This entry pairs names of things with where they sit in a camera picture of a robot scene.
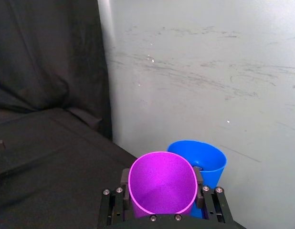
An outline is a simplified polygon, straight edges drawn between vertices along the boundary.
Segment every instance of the purple cup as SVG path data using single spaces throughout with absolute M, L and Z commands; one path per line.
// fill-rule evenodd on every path
M 136 218 L 152 214 L 190 214 L 197 180 L 190 163 L 169 152 L 152 152 L 138 158 L 128 175 Z

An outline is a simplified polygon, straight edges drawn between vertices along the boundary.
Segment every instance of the cup rim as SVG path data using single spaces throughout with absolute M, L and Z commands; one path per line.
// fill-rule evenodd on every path
M 173 144 L 175 144 L 175 143 L 177 143 L 177 142 L 197 142 L 197 143 L 203 143 L 203 144 L 207 144 L 207 145 L 212 146 L 213 148 L 216 148 L 217 150 L 219 150 L 217 147 L 215 147 L 214 145 L 211 145 L 211 144 L 209 144 L 209 143 L 207 143 L 207 142 L 201 142 L 201 141 L 198 141 L 198 140 L 192 140 L 192 139 L 184 139 L 184 140 L 178 140 L 178 141 L 176 141 L 176 142 L 173 142 L 173 143 L 171 143 L 171 144 L 167 147 L 167 150 L 170 148 L 171 145 L 173 145 Z M 219 171 L 219 170 L 225 168 L 225 166 L 227 165 L 227 157 L 226 157 L 226 155 L 225 155 L 221 150 L 219 150 L 219 151 L 222 153 L 222 155 L 223 155 L 224 158 L 225 158 L 225 163 L 224 163 L 224 165 L 223 165 L 222 167 L 220 167 L 220 168 L 218 168 L 218 169 L 214 169 L 214 170 L 209 170 L 209 171 L 202 170 L 201 173 L 212 173 L 212 172 Z
M 174 153 L 171 153 L 171 152 L 166 152 L 166 151 L 156 151 L 156 152 L 151 152 L 151 153 L 147 153 L 147 154 L 144 154 L 142 155 L 141 157 L 137 158 L 136 161 L 134 161 L 134 163 L 132 164 L 131 168 L 130 168 L 130 171 L 129 171 L 129 174 L 128 174 L 128 188 L 129 188 L 129 193 L 130 193 L 130 196 L 131 196 L 131 200 L 134 201 L 134 203 L 136 204 L 136 206 L 138 206 L 142 211 L 150 214 L 150 215 L 153 215 L 155 214 L 154 212 L 151 212 L 147 209 L 145 209 L 144 207 L 142 207 L 134 198 L 133 196 L 133 193 L 132 193 L 132 190 L 131 190 L 131 185 L 130 185 L 130 176 L 132 174 L 132 169 L 134 167 L 134 165 L 136 164 L 136 162 L 138 160 L 140 160 L 141 158 L 143 157 L 146 157 L 147 155 L 150 155 L 150 154 L 157 154 L 157 153 L 167 153 L 167 154 L 171 154 L 171 155 L 174 155 L 174 156 L 177 156 L 177 157 L 180 157 L 181 159 L 183 159 L 187 165 L 192 169 L 192 173 L 193 173 L 193 177 L 194 177 L 194 181 L 195 181 L 195 191 L 194 191 L 194 195 L 193 195 L 193 198 L 191 200 L 191 202 L 182 210 L 176 212 L 175 214 L 181 214 L 183 213 L 184 211 L 186 211 L 188 208 L 191 207 L 191 205 L 193 205 L 194 201 L 195 201 L 195 198 L 196 198 L 196 194 L 197 194 L 197 190 L 198 190 L 198 184 L 197 184 L 197 179 L 196 179 L 196 175 L 195 175 L 195 172 L 194 172 L 194 169 L 193 167 L 191 166 L 191 164 L 186 160 L 184 159 L 182 156 L 178 155 L 178 154 L 174 154 Z

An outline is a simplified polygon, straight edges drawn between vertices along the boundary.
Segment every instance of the black surface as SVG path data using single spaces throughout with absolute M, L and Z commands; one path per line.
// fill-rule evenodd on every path
M 174 215 L 157 215 L 157 220 L 152 222 L 147 217 L 132 219 L 106 229 L 238 229 L 236 225 L 213 222 L 190 216 L 182 216 L 181 221 L 176 221 Z
M 212 199 L 212 194 L 214 192 L 213 189 L 209 188 L 208 191 L 202 190 L 204 200 L 205 200 L 205 206 L 203 210 L 203 215 L 205 219 L 208 219 L 209 221 L 218 222 L 217 215 L 215 214 L 215 207 Z
M 95 228 L 135 158 L 62 109 L 0 124 L 0 228 Z
M 227 199 L 225 197 L 225 190 L 222 187 L 221 187 L 221 189 L 222 189 L 221 193 L 218 193 L 217 191 L 214 192 L 215 193 L 214 195 L 217 197 L 214 199 L 217 199 L 218 202 L 220 203 L 219 207 L 220 207 L 221 217 L 222 217 L 223 221 L 225 223 L 234 223 L 233 218 L 232 218 L 232 213 L 230 212 L 230 209 L 229 209 L 229 206 L 227 203 Z
M 103 228 L 111 222 L 111 217 L 108 217 L 108 214 L 112 211 L 110 209 L 110 193 L 107 195 L 102 195 L 101 202 L 100 202 L 100 210 L 98 216 L 98 228 Z
M 0 120 L 55 107 L 111 138 L 97 0 L 0 0 Z
M 124 210 L 123 210 L 123 192 L 118 193 L 116 191 L 115 197 L 115 211 L 113 215 L 113 223 L 120 223 L 124 220 Z

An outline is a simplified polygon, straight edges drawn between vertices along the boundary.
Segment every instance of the dark mark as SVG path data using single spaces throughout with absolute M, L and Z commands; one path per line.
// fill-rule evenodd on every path
M 215 64 L 212 63 L 212 62 L 209 62 L 209 63 L 202 63 L 202 64 L 201 64 L 201 67 L 214 68 L 214 67 L 215 67 Z
M 295 37 L 291 37 L 289 40 L 294 40 L 295 39 Z
M 225 37 L 222 37 L 222 38 L 237 38 L 238 36 L 225 36 Z
M 228 149 L 228 150 L 230 150 L 230 151 L 232 151 L 232 152 L 235 152 L 235 153 L 237 153 L 237 154 L 239 154 L 239 155 L 242 155 L 242 156 L 244 156 L 244 157 L 247 157 L 247 158 L 249 158 L 249 159 L 251 159 L 251 160 L 253 160 L 253 161 L 255 161 L 255 162 L 259 162 L 259 163 L 261 163 L 262 161 L 259 161 L 259 160 L 257 160 L 257 159 L 254 159 L 254 158 L 252 158 L 252 157 L 250 157 L 250 156 L 247 156 L 247 155 L 245 155 L 245 154 L 242 154 L 242 153 L 240 153 L 240 152 L 238 152 L 238 151 L 236 151 L 236 150 L 233 150 L 233 149 L 230 149 L 230 148 L 228 148 L 228 147 L 225 147 L 225 146 L 223 146 L 223 145 L 220 145 L 221 147 L 223 147 L 223 148 L 225 148 L 225 149 Z
M 152 66 L 149 66 L 149 65 L 145 65 L 146 68 L 152 68 L 152 69 L 156 69 L 156 70 L 171 70 L 171 71 L 174 71 L 174 72 L 179 72 L 178 70 L 176 69 L 173 69 L 173 68 L 168 68 L 168 67 L 159 67 L 159 66 L 156 66 L 156 65 L 152 65 Z
M 256 92 L 246 92 L 246 91 L 242 91 L 238 88 L 232 88 L 234 90 L 234 94 L 238 95 L 238 96 L 250 96 L 250 97 L 258 97 L 258 94 Z
M 197 35 L 197 32 L 192 32 L 191 30 L 182 30 L 182 29 L 171 29 L 171 31 L 176 31 L 179 32 L 180 34 L 184 35 L 185 33 L 189 34 L 189 35 Z
M 167 63 L 167 62 L 163 62 L 163 61 L 157 61 L 157 63 L 162 63 L 162 64 L 165 64 L 165 65 L 171 65 L 171 66 L 174 66 L 174 65 L 171 64 L 171 63 Z
M 274 84 L 273 82 L 270 82 L 268 80 L 264 80 L 264 79 L 261 79 L 259 77 L 254 77 L 254 76 L 251 76 L 251 75 L 247 75 L 247 74 L 238 74 L 237 76 L 241 76 L 241 77 L 246 77 L 246 78 L 251 78 L 251 81 L 261 81 L 261 82 L 265 82 L 265 83 L 269 83 L 273 86 L 276 86 L 276 84 Z
M 291 71 L 289 71 L 289 70 L 280 69 L 280 68 L 279 68 L 279 70 L 280 70 L 282 73 L 286 73 L 286 74 L 289 74 L 289 75 L 295 75 L 294 72 L 291 72 Z
M 270 65 L 269 67 L 295 69 L 295 67 L 280 66 L 280 65 Z
M 278 124 L 280 124 L 280 125 L 283 125 L 283 126 L 285 126 L 285 127 L 289 128 L 289 129 L 291 129 L 291 130 L 294 130 L 294 131 L 295 131 L 295 128 L 292 128 L 292 127 L 290 127 L 290 126 L 288 126 L 288 125 L 286 125 L 286 124 L 284 124 L 284 123 L 281 123 L 281 122 L 276 122 L 276 123 L 278 123 Z
M 214 28 L 214 26 L 207 26 L 206 28 L 204 28 L 204 30 L 208 30 L 208 29 L 212 29 Z
M 136 59 L 136 60 L 140 60 L 140 61 L 142 61 L 142 58 L 140 58 L 140 57 L 134 57 L 134 56 L 133 56 L 133 58 Z
M 222 125 L 217 125 L 218 128 L 224 129 L 224 130 L 229 130 L 227 127 L 224 127 Z
M 258 74 L 258 75 L 266 75 L 266 76 L 269 76 L 271 78 L 278 78 L 278 76 L 272 75 L 272 74 L 268 74 L 268 73 L 260 73 L 260 72 L 255 72 L 255 73 Z
M 227 96 L 225 96 L 225 101 L 228 101 L 228 100 L 233 99 L 233 98 L 234 98 L 233 96 L 227 95 Z
M 113 63 L 118 63 L 118 64 L 124 64 L 122 62 L 119 62 L 119 61 L 112 61 L 112 60 L 108 60 L 109 62 L 113 62 Z

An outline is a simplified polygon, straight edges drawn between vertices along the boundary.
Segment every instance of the black curtain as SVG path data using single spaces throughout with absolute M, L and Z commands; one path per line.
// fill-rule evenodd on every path
M 60 107 L 112 137 L 96 0 L 0 0 L 0 119 Z

